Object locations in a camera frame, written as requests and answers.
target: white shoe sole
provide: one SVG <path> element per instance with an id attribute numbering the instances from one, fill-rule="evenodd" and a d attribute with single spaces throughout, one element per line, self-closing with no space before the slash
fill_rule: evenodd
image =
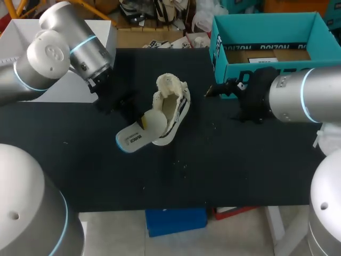
<path id="1" fill-rule="evenodd" d="M 157 146 L 165 146 L 165 145 L 168 145 L 169 143 L 171 143 L 176 135 L 176 131 L 177 129 L 179 128 L 182 120 L 185 118 L 185 116 L 187 115 L 187 112 L 188 110 L 190 109 L 190 104 L 191 104 L 191 94 L 190 94 L 190 91 L 189 89 L 187 88 L 186 89 L 188 92 L 186 93 L 186 99 L 187 99 L 187 102 L 181 112 L 181 115 L 179 116 L 179 121 L 176 122 L 176 124 L 174 125 L 174 127 L 172 128 L 172 130 L 170 131 L 170 133 L 164 137 L 164 138 L 160 138 L 160 139 L 157 139 L 155 141 L 153 141 L 152 143 L 154 145 L 157 145 Z"/>

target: background clutter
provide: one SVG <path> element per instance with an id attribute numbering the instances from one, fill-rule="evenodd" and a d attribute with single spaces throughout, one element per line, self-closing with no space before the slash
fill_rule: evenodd
<path id="1" fill-rule="evenodd" d="M 341 40 L 338 0 L 70 0 L 84 19 L 110 20 L 118 47 L 208 47 L 214 16 L 251 13 L 318 12 L 336 40 Z M 0 33 L 11 19 L 39 18 L 56 0 L 13 0 L 14 11 L 0 2 Z M 207 37 L 189 38 L 193 33 Z"/>

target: white table leg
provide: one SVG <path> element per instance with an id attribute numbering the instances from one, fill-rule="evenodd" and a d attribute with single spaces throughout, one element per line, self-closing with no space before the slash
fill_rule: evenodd
<path id="1" fill-rule="evenodd" d="M 307 234 L 308 215 L 309 208 L 303 208 L 291 222 L 287 231 L 284 231 L 278 206 L 267 207 L 266 216 L 274 242 L 275 256 L 290 256 L 296 246 Z"/>

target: white sneaker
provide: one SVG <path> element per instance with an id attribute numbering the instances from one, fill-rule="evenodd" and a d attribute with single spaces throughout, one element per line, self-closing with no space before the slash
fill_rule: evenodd
<path id="1" fill-rule="evenodd" d="M 163 74 L 156 80 L 158 91 L 153 97 L 153 109 L 161 110 L 167 118 L 167 128 L 153 144 L 165 146 L 174 139 L 176 131 L 187 114 L 191 96 L 186 82 L 172 74 Z"/>

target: black tabletop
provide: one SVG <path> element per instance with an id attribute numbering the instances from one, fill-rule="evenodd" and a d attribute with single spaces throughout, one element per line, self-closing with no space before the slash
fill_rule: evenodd
<path id="1" fill-rule="evenodd" d="M 0 143 L 33 155 L 76 211 L 309 203 L 323 159 L 312 147 L 318 125 L 231 120 L 236 100 L 204 98 L 214 82 L 207 49 L 117 49 L 115 67 L 144 110 L 159 75 L 188 83 L 190 110 L 170 145 L 122 152 L 115 135 L 123 119 L 89 103 L 0 108 Z"/>

